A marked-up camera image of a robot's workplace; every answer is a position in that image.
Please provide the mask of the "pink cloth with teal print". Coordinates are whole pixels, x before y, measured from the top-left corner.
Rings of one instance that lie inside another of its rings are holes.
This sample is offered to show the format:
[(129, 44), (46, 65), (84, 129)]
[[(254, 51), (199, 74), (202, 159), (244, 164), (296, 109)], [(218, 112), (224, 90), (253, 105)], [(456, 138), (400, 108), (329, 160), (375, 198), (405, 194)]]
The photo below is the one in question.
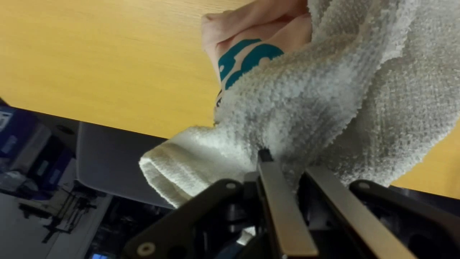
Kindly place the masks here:
[(202, 17), (202, 47), (220, 82), (214, 123), (225, 92), (254, 67), (299, 50), (312, 40), (309, 0), (253, 0)]

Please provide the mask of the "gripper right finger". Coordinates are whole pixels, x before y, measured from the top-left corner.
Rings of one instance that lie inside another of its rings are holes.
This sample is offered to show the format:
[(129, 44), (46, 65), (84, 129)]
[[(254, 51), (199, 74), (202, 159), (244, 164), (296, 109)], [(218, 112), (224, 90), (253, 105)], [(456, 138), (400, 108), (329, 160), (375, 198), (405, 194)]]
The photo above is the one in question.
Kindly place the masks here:
[(310, 167), (300, 200), (319, 258), (460, 259), (460, 217), (374, 182)]

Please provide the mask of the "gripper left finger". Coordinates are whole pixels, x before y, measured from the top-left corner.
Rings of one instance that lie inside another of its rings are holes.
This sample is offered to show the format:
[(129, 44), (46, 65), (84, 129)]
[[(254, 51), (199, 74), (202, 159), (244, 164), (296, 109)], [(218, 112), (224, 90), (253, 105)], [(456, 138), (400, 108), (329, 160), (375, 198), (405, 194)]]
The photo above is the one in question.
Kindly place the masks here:
[(258, 151), (243, 183), (221, 179), (128, 241), (121, 259), (309, 259), (319, 249), (279, 164)]

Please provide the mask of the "white towel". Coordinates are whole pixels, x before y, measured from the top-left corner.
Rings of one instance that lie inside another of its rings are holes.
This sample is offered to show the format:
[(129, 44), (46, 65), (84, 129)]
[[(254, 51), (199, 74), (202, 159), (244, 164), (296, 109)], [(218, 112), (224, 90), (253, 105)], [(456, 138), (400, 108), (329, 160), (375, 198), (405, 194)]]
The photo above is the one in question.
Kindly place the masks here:
[(460, 0), (312, 0), (312, 41), (248, 64), (212, 127), (143, 154), (148, 184), (175, 208), (214, 182), (242, 181), (269, 149), (296, 189), (325, 166), (348, 185), (389, 186), (460, 120)]

